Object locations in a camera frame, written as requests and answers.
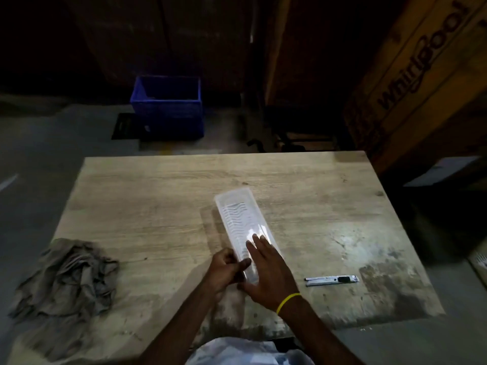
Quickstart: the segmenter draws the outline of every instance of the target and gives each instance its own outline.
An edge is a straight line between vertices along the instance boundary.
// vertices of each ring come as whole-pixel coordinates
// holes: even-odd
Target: wood grain
[[[119,259],[113,309],[93,324],[87,361],[137,356],[228,245],[214,203],[248,186],[303,296],[333,328],[443,312],[363,152],[87,158],[55,238],[99,243]],[[306,288],[312,276],[355,274],[350,285]],[[289,328],[230,287],[195,339],[255,340]],[[43,363],[20,340],[9,363]]]

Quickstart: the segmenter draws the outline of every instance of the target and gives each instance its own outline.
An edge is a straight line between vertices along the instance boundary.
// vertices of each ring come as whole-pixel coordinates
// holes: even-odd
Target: right hand
[[[293,274],[274,246],[263,235],[259,238],[254,234],[252,239],[255,247],[247,241],[247,250],[257,267],[259,283],[254,285],[243,282],[239,283],[238,288],[245,291],[254,302],[276,311],[283,299],[299,293],[299,290]]]

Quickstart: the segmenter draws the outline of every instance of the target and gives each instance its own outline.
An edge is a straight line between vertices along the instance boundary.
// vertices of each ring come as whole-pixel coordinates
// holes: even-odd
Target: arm
[[[276,311],[288,295],[298,293],[294,277],[277,250],[267,242],[252,236],[255,247],[247,241],[247,249],[259,273],[259,284],[240,283],[253,301],[269,310]],[[291,328],[296,338],[303,344],[315,364],[362,364],[362,362],[326,328],[313,311],[310,304],[301,296],[287,301],[279,316]]]
[[[143,352],[139,364],[184,364],[204,317],[222,298],[223,291],[233,282],[235,275],[247,269],[250,263],[250,259],[237,263],[231,249],[216,253],[201,283]]]

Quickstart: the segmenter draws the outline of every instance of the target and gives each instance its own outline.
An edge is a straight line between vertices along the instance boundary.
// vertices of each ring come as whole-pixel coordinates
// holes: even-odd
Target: hand
[[[254,234],[252,239],[255,247],[247,241],[247,250],[259,273],[259,284],[243,282],[239,283],[238,287],[245,291],[253,301],[269,310],[276,311],[283,299],[290,294],[298,293],[299,290],[293,274],[274,246],[269,244],[263,235],[259,239]]]
[[[236,283],[239,278],[243,280],[243,276],[239,277],[238,275],[247,269],[251,263],[252,260],[249,258],[238,262],[233,250],[224,248],[213,255],[210,267],[202,282],[211,293],[215,294],[216,300],[220,301],[223,291],[229,284]]]

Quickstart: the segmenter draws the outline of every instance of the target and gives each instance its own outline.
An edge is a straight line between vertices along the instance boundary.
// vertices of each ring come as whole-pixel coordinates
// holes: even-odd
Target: whirlpool logo
[[[451,34],[465,21],[470,13],[468,7],[454,0],[451,4],[456,11],[449,14],[443,21],[441,28],[430,37],[423,35],[419,38],[410,62],[404,69],[399,70],[398,77],[387,86],[387,91],[382,92],[382,97],[377,102],[385,109],[401,101],[408,92],[416,93],[424,75],[431,69],[434,63],[435,51],[441,50],[447,43]]]

